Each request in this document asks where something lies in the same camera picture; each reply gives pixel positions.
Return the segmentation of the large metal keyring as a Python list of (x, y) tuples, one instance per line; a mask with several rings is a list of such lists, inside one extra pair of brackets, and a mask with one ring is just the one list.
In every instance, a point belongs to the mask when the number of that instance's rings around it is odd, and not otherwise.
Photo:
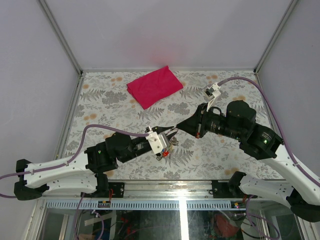
[[(168, 133), (174, 132), (174, 131), (176, 131), (176, 134), (177, 134), (179, 130), (178, 130), (177, 128), (173, 128), (173, 129), (171, 129)], [(172, 152), (174, 146), (177, 146), (178, 144), (179, 144), (179, 141), (177, 140), (177, 138), (176, 138), (176, 142), (169, 142), (168, 150), (169, 150), (170, 152)]]

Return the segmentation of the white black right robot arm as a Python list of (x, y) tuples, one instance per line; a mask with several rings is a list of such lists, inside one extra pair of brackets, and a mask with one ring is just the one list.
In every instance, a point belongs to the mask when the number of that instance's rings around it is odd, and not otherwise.
[(293, 162), (284, 140), (271, 128), (256, 122), (256, 110), (242, 100), (227, 105), (226, 114), (207, 110), (202, 103), (188, 119), (177, 128), (197, 139), (207, 132), (222, 135), (239, 142), (239, 148), (250, 157), (269, 165), (287, 183), (272, 183), (236, 171), (228, 181), (228, 192), (240, 198), (255, 195), (280, 203), (296, 216), (311, 223), (320, 220), (320, 187), (300, 170), (303, 164)]

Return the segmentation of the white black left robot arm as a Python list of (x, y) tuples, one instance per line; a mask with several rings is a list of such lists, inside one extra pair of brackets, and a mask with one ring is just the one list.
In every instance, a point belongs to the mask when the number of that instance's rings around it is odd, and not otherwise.
[(147, 127), (145, 133), (129, 133), (112, 129), (113, 134), (104, 141), (78, 150), (73, 156), (43, 163), (32, 163), (26, 159), (16, 162), (19, 180), (14, 184), (14, 197), (30, 201), (41, 197), (84, 196), (85, 198), (109, 198), (106, 172), (152, 152), (159, 157), (170, 146), (176, 132), (170, 127)]

